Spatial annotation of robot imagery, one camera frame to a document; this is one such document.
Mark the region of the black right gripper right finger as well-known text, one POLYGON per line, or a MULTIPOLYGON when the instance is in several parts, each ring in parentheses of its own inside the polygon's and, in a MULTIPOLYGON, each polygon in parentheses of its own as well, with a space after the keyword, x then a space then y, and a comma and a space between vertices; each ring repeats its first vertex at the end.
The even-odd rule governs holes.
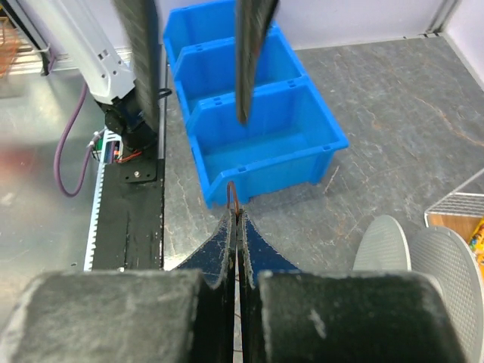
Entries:
POLYGON ((237 221, 245 362, 464 362, 443 299, 409 271, 309 273, 237 221))

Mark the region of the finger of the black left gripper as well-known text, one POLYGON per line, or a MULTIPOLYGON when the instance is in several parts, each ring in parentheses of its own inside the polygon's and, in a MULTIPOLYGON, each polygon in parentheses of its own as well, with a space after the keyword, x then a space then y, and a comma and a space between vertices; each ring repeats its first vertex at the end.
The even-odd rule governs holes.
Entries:
POLYGON ((278 0, 236 1, 235 99, 237 119, 241 125, 246 125, 249 119, 256 67, 278 6, 278 0))
POLYGON ((132 48, 135 93, 145 122, 159 130, 159 16, 153 0, 115 0, 121 24, 132 48))

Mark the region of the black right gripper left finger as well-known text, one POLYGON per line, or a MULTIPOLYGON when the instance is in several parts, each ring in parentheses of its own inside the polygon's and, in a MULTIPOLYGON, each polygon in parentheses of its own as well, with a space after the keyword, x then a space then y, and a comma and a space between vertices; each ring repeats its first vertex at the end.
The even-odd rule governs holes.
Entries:
POLYGON ((1 332, 3 362, 230 362, 236 216, 171 271, 33 279, 1 332))

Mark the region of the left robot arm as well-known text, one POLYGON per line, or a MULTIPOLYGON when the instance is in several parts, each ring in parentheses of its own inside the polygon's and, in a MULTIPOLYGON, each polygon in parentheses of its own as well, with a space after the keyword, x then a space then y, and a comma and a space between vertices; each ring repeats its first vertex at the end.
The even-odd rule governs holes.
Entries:
MULTIPOLYGON (((132 47, 126 65, 87 1, 31 1, 29 6, 79 69, 106 116, 106 127, 125 148, 143 152, 158 141, 160 118, 160 25, 155 1, 116 1, 114 7, 132 47)), ((238 1, 235 10, 236 111, 246 125, 256 66, 277 1, 238 1)))

